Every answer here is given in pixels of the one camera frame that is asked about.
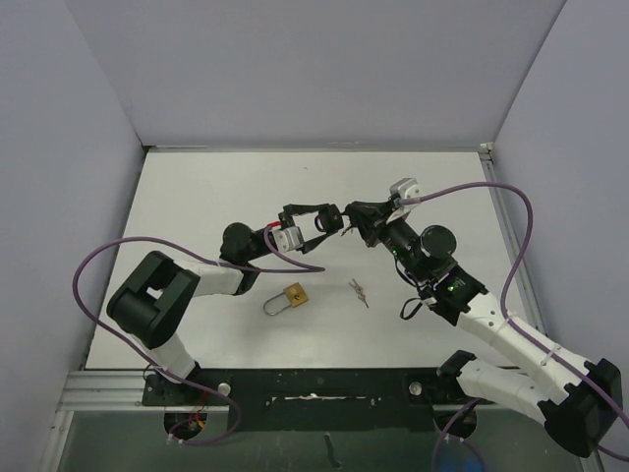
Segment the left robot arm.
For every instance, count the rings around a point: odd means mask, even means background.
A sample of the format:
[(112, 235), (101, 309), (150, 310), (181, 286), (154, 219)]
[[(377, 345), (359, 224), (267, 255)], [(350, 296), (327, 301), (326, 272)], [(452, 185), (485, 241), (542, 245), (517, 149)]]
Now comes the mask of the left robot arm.
[(175, 261), (159, 251), (148, 253), (108, 302), (106, 313), (137, 341), (155, 367), (171, 374), (165, 392), (177, 403), (197, 398), (197, 362), (177, 334), (191, 301), (209, 295), (242, 295), (259, 272), (251, 261), (277, 252), (307, 253), (344, 227), (337, 206), (287, 205), (278, 220), (253, 230), (242, 222), (222, 234), (219, 260)]

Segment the black padlock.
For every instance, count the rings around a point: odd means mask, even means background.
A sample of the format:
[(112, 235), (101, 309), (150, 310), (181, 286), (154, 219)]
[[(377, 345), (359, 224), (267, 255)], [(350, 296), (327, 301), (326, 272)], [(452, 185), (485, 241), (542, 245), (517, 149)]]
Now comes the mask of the black padlock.
[(314, 226), (320, 233), (334, 234), (344, 228), (343, 215), (336, 205), (328, 205), (317, 212)]

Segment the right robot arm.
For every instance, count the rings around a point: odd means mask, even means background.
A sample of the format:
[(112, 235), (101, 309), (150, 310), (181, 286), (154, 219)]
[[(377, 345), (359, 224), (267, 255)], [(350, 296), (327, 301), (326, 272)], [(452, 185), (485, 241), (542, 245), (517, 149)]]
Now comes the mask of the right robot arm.
[(614, 364), (575, 354), (503, 311), (499, 300), (454, 259), (457, 241), (449, 229), (431, 225), (417, 233), (391, 202), (352, 202), (343, 213), (367, 246), (388, 250), (432, 312), (521, 371), (510, 373), (458, 352), (437, 378), (444, 399), (477, 397), (518, 411), (579, 457), (598, 448), (622, 411), (621, 374)]

